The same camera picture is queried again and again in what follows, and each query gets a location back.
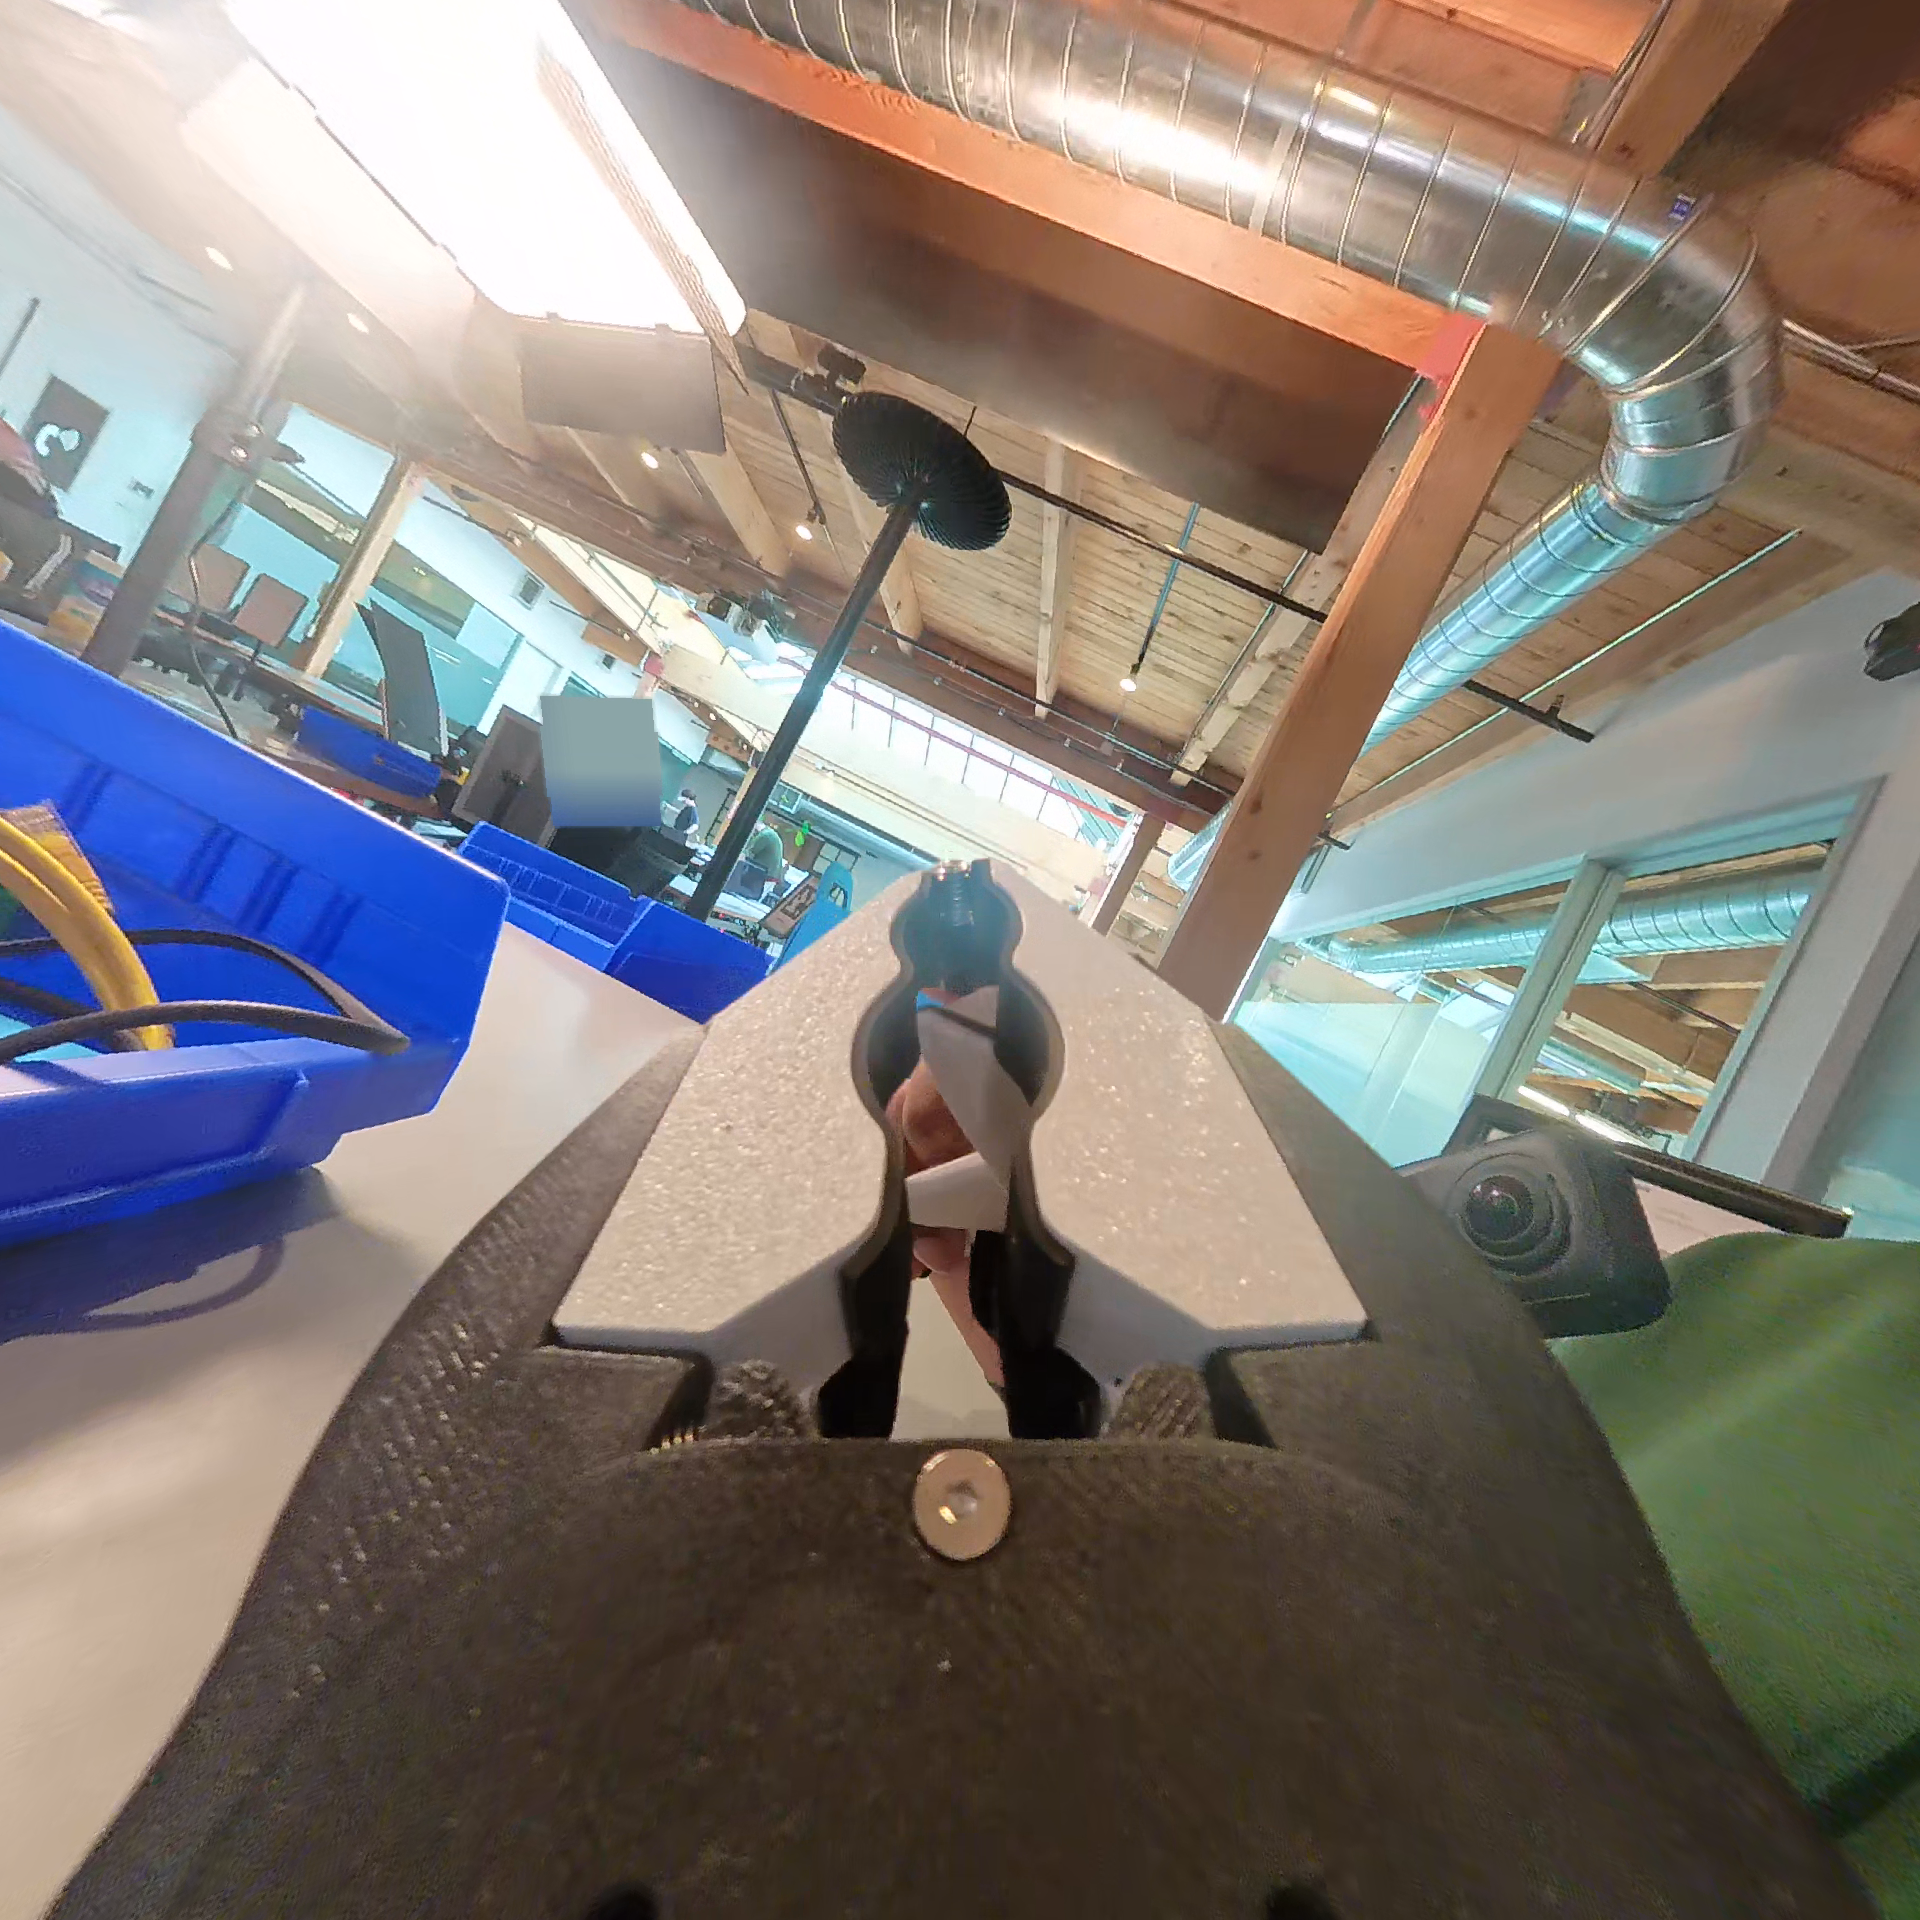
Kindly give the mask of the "wooden table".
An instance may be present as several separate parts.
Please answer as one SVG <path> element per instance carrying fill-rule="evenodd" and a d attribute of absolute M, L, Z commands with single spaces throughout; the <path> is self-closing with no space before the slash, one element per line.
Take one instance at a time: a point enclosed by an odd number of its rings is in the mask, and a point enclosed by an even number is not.
<path fill-rule="evenodd" d="M 191 682 L 200 703 L 194 717 L 208 719 L 217 730 L 226 730 L 234 742 L 276 762 L 282 770 L 394 821 L 446 817 L 440 797 L 446 770 L 438 759 L 440 782 L 436 792 L 429 799 L 408 801 L 360 785 L 297 749 L 297 720 L 306 707 L 326 709 L 383 734 L 378 711 L 368 701 L 313 680 L 261 651 L 248 641 L 189 631 L 181 623 L 162 623 L 157 631 L 143 637 L 134 648 L 134 662 L 152 672 L 170 672 Z"/>

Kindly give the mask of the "large blue plastic bin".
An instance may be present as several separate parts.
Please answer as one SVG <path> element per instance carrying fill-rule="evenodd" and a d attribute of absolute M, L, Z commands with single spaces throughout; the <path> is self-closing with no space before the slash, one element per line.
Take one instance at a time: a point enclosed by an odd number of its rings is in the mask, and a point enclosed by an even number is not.
<path fill-rule="evenodd" d="M 15 629 L 2 639 L 2 803 L 50 810 L 162 1001 L 329 1005 L 287 953 L 397 1029 L 378 1057 L 174 1018 L 169 1050 L 71 1042 L 5 1065 L 2 1245 L 133 1218 L 310 1169 L 348 1134 L 429 1114 L 466 1054 L 508 893 Z"/>

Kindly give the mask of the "black metal stand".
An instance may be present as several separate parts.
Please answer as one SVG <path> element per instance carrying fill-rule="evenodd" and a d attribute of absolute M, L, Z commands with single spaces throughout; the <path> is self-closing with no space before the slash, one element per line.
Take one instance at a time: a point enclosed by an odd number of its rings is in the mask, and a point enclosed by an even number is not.
<path fill-rule="evenodd" d="M 200 539 L 200 523 L 226 475 L 252 475 L 270 442 L 262 418 L 289 350 L 297 346 L 310 279 L 295 279 L 276 303 L 238 370 L 197 423 L 174 483 L 149 534 L 124 570 L 109 607 L 86 641 L 81 663 L 121 680 L 159 607 L 159 595 Z"/>

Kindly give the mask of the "black knob with screw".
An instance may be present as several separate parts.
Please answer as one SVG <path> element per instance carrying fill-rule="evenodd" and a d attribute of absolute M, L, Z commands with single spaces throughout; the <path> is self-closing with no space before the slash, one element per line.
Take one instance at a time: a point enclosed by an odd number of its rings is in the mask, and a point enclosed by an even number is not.
<path fill-rule="evenodd" d="M 914 993 L 953 1000 L 998 991 L 1018 933 L 1016 901 L 988 857 L 926 872 L 893 919 L 893 946 Z"/>

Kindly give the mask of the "metal air duct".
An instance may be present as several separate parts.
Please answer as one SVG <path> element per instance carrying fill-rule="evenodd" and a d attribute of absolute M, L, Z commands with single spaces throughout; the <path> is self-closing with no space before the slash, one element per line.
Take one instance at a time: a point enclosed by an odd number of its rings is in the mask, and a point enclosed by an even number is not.
<path fill-rule="evenodd" d="M 1758 247 L 1665 179 L 1632 179 L 1177 8 L 702 13 L 1533 341 L 1605 397 L 1597 467 L 1430 616 L 1367 753 L 1712 513 L 1761 451 L 1783 394 L 1783 326 Z"/>

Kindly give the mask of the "person's right hand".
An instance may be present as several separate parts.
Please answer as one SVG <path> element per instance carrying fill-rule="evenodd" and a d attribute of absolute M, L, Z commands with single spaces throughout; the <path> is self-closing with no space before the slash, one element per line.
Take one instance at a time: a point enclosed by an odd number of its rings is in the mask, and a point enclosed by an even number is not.
<path fill-rule="evenodd" d="M 903 1173 L 906 1177 L 960 1162 L 974 1152 L 970 1142 L 953 1119 L 944 1095 L 935 1086 L 933 1073 L 924 1061 L 918 1061 L 900 1089 L 890 1093 L 885 1119 L 903 1150 Z M 916 1278 L 933 1285 L 935 1296 L 942 1302 L 956 1331 L 967 1342 L 967 1350 L 991 1392 L 1004 1397 L 998 1347 L 991 1333 L 984 1331 L 970 1312 L 969 1232 L 916 1227 L 914 1265 Z"/>

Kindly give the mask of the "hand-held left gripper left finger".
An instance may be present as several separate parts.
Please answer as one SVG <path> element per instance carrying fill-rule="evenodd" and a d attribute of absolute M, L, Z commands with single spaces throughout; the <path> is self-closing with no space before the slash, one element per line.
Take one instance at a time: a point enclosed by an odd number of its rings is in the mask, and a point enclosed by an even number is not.
<path fill-rule="evenodd" d="M 893 1434 L 912 1290 L 903 1150 L 881 1091 L 916 1045 L 886 887 L 703 1029 L 553 1310 L 562 1350 L 766 1362 L 824 1437 Z"/>

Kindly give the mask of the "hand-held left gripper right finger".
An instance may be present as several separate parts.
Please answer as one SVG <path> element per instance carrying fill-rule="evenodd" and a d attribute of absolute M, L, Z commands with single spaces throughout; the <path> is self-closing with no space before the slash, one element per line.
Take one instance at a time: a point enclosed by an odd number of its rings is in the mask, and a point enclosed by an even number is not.
<path fill-rule="evenodd" d="M 1352 1339 L 1364 1307 L 1212 1023 L 996 874 L 1022 933 L 1001 1064 L 1031 1098 L 977 1290 L 1016 1438 L 1087 1438 L 1159 1365 Z"/>

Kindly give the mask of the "wooden support post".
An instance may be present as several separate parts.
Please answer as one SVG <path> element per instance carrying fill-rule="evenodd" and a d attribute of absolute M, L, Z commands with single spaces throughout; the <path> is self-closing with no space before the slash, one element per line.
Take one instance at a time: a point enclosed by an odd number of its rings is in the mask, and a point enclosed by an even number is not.
<path fill-rule="evenodd" d="M 1159 976 L 1207 1018 L 1229 1014 L 1559 369 L 1546 346 L 1482 327 L 1428 403 L 1160 953 Z"/>

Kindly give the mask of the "small blue bin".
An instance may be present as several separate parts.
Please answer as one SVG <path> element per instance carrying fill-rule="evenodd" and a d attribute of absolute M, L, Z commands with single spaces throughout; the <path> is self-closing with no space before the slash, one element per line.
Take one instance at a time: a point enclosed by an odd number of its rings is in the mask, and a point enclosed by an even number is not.
<path fill-rule="evenodd" d="M 508 922 L 602 969 L 612 949 L 655 906 L 562 856 L 486 823 L 468 830 L 454 856 L 498 878 Z"/>
<path fill-rule="evenodd" d="M 440 785 L 440 766 L 383 734 L 369 731 L 336 711 L 306 707 L 298 713 L 297 749 L 318 762 L 408 801 L 429 799 Z"/>
<path fill-rule="evenodd" d="M 671 903 L 644 898 L 612 946 L 605 975 L 640 998 L 706 1024 L 758 989 L 770 966 L 770 957 L 752 942 L 697 922 Z"/>

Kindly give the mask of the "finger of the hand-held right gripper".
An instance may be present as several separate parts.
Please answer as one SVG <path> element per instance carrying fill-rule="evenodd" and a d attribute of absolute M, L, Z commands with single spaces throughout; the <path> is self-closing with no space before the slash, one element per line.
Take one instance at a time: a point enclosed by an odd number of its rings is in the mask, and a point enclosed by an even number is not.
<path fill-rule="evenodd" d="M 996 1054 L 1001 993 L 918 993 L 918 1058 L 929 1085 L 984 1162 L 1026 1149 L 1032 1104 Z"/>
<path fill-rule="evenodd" d="M 1010 1177 L 983 1158 L 921 1169 L 903 1183 L 906 1218 L 918 1232 L 1001 1232 Z"/>

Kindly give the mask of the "slim wooden post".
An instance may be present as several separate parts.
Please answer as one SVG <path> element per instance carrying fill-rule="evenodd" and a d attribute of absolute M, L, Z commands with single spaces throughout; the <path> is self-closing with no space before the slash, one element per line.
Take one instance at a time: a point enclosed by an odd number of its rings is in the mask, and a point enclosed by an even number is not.
<path fill-rule="evenodd" d="M 1174 906 L 1180 894 L 1170 887 L 1164 866 L 1160 840 L 1167 823 L 1154 811 L 1140 811 L 1127 826 L 1105 869 L 1087 889 L 1087 901 L 1080 911 L 1080 922 L 1101 937 L 1113 937 L 1122 918 L 1133 915 L 1136 896 L 1146 901 L 1146 909 Z"/>

